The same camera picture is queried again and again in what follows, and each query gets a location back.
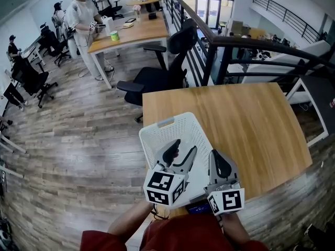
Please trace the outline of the square wooden table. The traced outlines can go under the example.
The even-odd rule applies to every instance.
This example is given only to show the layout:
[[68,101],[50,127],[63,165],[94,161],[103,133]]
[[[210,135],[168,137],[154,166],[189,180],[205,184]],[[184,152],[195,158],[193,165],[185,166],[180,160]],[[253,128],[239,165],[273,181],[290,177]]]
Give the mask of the square wooden table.
[[302,129],[276,83],[165,90],[142,98],[143,128],[194,114],[212,148],[236,163],[245,203],[312,164]]

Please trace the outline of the white cylinder appliance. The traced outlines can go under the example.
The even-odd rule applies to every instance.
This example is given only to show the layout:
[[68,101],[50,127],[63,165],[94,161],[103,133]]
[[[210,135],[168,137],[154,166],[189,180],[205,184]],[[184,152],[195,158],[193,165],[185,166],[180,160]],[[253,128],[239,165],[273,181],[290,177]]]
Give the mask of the white cylinder appliance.
[[115,30],[115,24],[113,18],[112,17],[103,18],[103,24],[106,26],[104,29],[106,36],[110,37],[110,33]]

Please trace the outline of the black office chair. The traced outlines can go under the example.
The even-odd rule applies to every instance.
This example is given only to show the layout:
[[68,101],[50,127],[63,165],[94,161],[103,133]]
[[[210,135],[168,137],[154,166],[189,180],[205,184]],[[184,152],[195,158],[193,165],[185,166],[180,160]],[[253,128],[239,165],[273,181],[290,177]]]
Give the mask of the black office chair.
[[39,44],[47,49],[47,53],[55,58],[54,64],[60,67],[60,63],[64,58],[71,58],[67,41],[60,42],[46,23],[42,24],[40,28],[41,39],[39,40]]
[[118,5],[118,1],[115,1],[115,3],[116,6],[112,7],[112,4],[110,3],[110,1],[108,1],[109,6],[101,11],[101,15],[106,17],[112,17],[113,20],[123,18],[123,14],[118,14],[118,12],[122,9],[122,6]]
[[182,23],[181,30],[167,41],[167,47],[145,44],[143,49],[155,52],[161,68],[144,67],[133,81],[119,81],[116,87],[126,92],[125,101],[142,106],[144,93],[182,88],[187,73],[186,69],[182,69],[182,63],[196,44],[197,37],[196,22],[187,19]]
[[16,62],[13,65],[12,78],[16,80],[24,90],[30,95],[37,95],[39,100],[38,107],[42,108],[42,100],[44,97],[49,97],[54,100],[54,96],[48,94],[48,91],[53,87],[58,87],[58,83],[47,83],[49,72],[45,71],[41,65],[41,61],[37,63],[41,72],[37,72],[30,64],[27,58]]

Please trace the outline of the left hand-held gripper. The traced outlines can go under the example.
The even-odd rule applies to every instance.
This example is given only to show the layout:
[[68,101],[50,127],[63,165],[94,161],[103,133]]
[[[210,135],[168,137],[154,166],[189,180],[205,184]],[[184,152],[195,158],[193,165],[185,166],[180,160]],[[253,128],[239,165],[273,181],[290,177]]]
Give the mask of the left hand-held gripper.
[[179,163],[173,163],[179,154],[180,139],[173,140],[161,148],[156,154],[156,165],[147,167],[147,175],[143,190],[148,202],[169,209],[176,209],[190,204],[187,197],[189,171],[197,154],[197,146],[193,146]]

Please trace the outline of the black top table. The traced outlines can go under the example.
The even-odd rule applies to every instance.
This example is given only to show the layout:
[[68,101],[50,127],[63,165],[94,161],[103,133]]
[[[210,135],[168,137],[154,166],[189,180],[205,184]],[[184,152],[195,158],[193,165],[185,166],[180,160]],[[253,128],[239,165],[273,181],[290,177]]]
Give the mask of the black top table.
[[308,147],[311,147],[335,133],[335,88],[326,78],[301,76],[293,88],[286,94],[286,98],[290,104],[299,103],[296,100],[292,100],[292,97],[294,97],[300,87],[304,89],[308,101],[314,106],[323,128],[321,134],[307,142]]

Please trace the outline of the glass entrance doors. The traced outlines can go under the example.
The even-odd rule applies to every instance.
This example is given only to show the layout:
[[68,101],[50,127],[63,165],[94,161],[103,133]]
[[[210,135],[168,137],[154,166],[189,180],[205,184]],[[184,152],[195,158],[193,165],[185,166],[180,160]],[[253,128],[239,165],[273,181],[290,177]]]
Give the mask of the glass entrance doors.
[[183,0],[209,26],[218,29],[232,14],[234,0]]

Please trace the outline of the white plastic basket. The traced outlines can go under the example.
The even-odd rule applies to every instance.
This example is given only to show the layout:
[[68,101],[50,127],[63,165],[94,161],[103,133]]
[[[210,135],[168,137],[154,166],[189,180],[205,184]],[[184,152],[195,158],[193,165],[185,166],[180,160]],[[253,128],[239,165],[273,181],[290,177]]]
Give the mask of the white plastic basket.
[[190,202],[204,195],[204,188],[209,184],[208,158],[213,148],[193,113],[186,112],[145,127],[140,130],[139,137],[151,168],[157,164],[157,152],[169,142],[180,139],[195,144],[197,154],[189,171],[186,193]]

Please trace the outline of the thin black balcony railing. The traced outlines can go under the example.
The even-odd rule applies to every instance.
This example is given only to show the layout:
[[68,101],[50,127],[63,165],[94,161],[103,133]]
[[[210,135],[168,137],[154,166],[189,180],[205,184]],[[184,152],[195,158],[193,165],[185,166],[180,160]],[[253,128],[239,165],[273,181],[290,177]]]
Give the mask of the thin black balcony railing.
[[320,34],[311,25],[277,2],[273,0],[253,0],[252,2],[289,25],[308,43],[319,41]]

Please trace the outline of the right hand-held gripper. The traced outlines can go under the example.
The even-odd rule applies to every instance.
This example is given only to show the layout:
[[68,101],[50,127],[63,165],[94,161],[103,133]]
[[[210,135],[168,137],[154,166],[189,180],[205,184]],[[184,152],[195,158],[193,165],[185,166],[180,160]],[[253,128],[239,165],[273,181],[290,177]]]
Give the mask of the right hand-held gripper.
[[238,167],[226,154],[213,149],[209,155],[207,201],[215,216],[244,209],[245,190],[241,187]]

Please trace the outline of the round wooden table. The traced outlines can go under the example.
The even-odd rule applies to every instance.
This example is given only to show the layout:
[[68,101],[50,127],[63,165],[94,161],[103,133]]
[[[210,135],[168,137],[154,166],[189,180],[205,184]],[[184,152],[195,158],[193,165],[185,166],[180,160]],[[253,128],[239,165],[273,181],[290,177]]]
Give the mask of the round wooden table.
[[133,5],[145,5],[145,4],[152,4],[155,2],[160,2],[161,0],[131,0],[126,3],[127,6]]

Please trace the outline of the thick black stair railing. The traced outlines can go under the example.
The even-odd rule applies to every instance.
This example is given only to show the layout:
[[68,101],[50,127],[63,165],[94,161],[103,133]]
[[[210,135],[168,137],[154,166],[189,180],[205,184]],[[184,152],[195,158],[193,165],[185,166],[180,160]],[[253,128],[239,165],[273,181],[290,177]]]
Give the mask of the thick black stair railing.
[[[217,85],[228,84],[229,79],[231,78],[246,79],[247,77],[254,77],[259,82],[260,79],[264,77],[267,82],[277,82],[285,86],[292,86],[295,79],[298,79],[301,76],[305,76],[308,71],[316,71],[316,67],[318,65],[329,68],[330,73],[327,75],[327,78],[332,79],[335,77],[335,64],[330,63],[325,59],[301,50],[283,46],[278,43],[256,39],[241,39],[217,36],[184,1],[166,0],[165,4],[171,16],[171,22],[177,31],[181,29],[182,24],[185,21],[192,19],[196,23],[197,29],[201,30],[205,38],[208,40],[208,48],[205,48],[201,40],[198,39],[196,41],[196,45],[192,47],[186,55],[194,83],[197,87],[207,86],[209,84],[209,79],[214,64],[214,57],[219,47],[224,49],[224,54],[218,76],[215,81]],[[275,61],[232,59],[233,50],[241,47],[273,51],[279,54],[287,54],[289,56],[299,58],[299,61],[298,63],[293,64]],[[271,67],[280,66],[289,67],[290,69],[288,73],[246,73],[242,71],[230,73],[228,71],[228,66],[234,64],[268,65]]]

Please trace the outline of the person's right forearm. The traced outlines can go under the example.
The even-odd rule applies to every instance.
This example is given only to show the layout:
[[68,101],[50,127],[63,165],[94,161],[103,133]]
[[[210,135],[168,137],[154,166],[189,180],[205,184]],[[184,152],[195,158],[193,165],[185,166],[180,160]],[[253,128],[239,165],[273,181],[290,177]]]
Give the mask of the person's right forearm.
[[224,214],[221,218],[224,233],[227,234],[235,244],[242,245],[250,240],[250,236],[236,213]]

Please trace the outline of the long wooden table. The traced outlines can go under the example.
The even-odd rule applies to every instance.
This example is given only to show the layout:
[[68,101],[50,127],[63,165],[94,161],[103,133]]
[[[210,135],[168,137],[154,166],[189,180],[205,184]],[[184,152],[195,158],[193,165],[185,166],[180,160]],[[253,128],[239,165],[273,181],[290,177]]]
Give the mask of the long wooden table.
[[162,12],[158,12],[156,19],[152,20],[149,19],[148,14],[143,14],[140,16],[140,21],[136,20],[130,28],[123,28],[123,22],[123,19],[115,21],[115,30],[118,32],[119,40],[113,41],[111,36],[99,35],[88,50],[109,89],[112,89],[112,86],[97,59],[99,53],[150,42],[160,42],[161,46],[166,47],[170,36]]

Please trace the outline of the black device with blue screen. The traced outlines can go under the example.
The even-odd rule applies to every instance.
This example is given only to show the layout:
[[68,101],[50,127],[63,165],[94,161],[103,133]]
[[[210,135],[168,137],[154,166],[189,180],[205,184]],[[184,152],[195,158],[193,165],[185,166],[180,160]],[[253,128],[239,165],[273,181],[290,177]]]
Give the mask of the black device with blue screen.
[[188,214],[212,214],[212,209],[207,200],[194,202],[185,206]]

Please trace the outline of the person's red shirt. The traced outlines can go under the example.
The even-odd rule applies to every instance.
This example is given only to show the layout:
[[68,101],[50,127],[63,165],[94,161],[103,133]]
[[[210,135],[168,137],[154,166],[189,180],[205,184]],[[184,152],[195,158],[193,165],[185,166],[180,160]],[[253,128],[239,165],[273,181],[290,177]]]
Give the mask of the person's red shirt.
[[[84,231],[80,251],[127,251],[121,238],[106,232]],[[259,241],[234,243],[211,214],[178,216],[152,222],[139,251],[269,251]]]

